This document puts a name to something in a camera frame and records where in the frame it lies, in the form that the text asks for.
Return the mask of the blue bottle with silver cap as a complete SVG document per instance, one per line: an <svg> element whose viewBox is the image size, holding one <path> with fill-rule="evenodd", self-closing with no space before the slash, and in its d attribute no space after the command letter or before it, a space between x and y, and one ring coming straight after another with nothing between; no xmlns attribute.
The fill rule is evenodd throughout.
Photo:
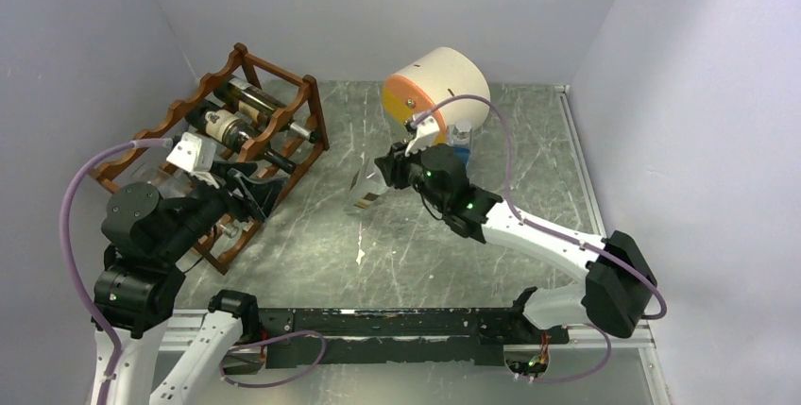
<svg viewBox="0 0 801 405"><path fill-rule="evenodd" d="M449 128L448 145L465 165L469 164L472 149L472 124L470 121L461 119Z"/></svg>

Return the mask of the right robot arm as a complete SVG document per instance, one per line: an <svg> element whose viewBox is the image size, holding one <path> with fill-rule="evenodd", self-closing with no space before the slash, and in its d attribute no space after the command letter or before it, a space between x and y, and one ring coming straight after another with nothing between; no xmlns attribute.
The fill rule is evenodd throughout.
<svg viewBox="0 0 801 405"><path fill-rule="evenodd" d="M534 342L562 325L592 325L624 339L646 319L656 278L631 235L584 233L526 213L471 183L446 145L411 155L405 150L394 143L374 161L387 187L416 191L463 238L517 250L571 278L569 286L524 293L522 309L509 319L518 341Z"/></svg>

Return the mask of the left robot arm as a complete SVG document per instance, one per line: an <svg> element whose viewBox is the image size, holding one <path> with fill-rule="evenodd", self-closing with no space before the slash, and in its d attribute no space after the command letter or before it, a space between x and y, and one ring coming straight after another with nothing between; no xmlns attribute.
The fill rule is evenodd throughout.
<svg viewBox="0 0 801 405"><path fill-rule="evenodd" d="M148 182L114 193L101 231L110 244L94 285L94 305L107 325L95 326L96 404L191 404L217 373L227 351L264 335L254 295L222 290L210 300L194 341L153 388L162 339L186 278L177 262L231 213L263 222L287 177L256 178L251 164L217 162L219 187L202 181L187 195L162 196Z"/></svg>

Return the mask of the dark green wine bottle front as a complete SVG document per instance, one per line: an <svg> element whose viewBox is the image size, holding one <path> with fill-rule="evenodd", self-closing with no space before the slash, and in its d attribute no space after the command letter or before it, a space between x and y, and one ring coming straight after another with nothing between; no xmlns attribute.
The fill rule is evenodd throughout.
<svg viewBox="0 0 801 405"><path fill-rule="evenodd" d="M234 113L217 107L213 103L198 104L187 113L185 120L190 126L205 132L228 149L239 153L245 143L256 138L259 132ZM271 147L266 147L255 160L266 160L283 172L292 174L297 165Z"/></svg>

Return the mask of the clear bottle with black cap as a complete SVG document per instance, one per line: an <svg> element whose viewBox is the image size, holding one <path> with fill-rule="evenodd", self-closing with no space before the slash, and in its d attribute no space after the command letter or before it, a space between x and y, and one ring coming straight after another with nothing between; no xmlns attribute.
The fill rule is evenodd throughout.
<svg viewBox="0 0 801 405"><path fill-rule="evenodd" d="M375 157L365 157L349 185L343 207L345 214L360 214L374 207L388 191L389 187Z"/></svg>

